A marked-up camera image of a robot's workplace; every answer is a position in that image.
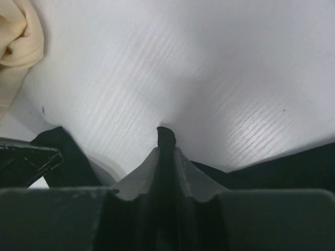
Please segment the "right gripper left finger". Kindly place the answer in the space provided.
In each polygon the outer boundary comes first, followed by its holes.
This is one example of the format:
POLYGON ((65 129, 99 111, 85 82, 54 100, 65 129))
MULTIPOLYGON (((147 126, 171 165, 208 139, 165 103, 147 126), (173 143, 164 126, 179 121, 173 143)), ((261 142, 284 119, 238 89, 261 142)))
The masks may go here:
POLYGON ((159 154, 159 149, 154 148, 136 169, 112 185, 109 191, 123 201, 133 201, 139 195, 147 194, 154 178, 159 154))

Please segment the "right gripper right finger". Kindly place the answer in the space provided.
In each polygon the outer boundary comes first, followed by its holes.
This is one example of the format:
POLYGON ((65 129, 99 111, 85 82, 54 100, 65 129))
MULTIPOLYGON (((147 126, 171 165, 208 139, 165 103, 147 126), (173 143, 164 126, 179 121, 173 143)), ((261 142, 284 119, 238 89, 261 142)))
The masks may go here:
POLYGON ((215 196, 230 191, 199 170, 178 147, 174 148, 174 162, 178 202, 190 199, 206 203, 215 196))

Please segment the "black t shirt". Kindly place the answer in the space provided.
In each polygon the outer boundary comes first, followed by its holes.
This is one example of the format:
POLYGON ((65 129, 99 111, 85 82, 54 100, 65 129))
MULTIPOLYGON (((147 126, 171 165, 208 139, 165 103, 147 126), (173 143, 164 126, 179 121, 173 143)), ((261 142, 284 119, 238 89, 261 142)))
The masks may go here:
POLYGON ((159 161, 147 194, 110 191, 97 250, 334 250, 334 144, 224 173, 191 162, 229 189, 178 202, 173 131, 158 127, 159 161))

